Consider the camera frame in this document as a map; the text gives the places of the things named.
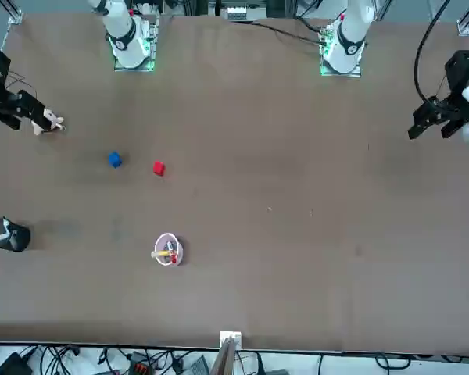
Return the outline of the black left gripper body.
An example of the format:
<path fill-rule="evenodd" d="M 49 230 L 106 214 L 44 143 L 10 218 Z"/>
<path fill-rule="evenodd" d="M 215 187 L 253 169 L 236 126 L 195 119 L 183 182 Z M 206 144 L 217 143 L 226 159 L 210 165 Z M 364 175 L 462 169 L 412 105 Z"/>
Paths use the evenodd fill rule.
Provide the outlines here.
<path fill-rule="evenodd" d="M 469 100 L 469 50 L 457 50 L 445 64 L 449 94 L 446 100 Z"/>

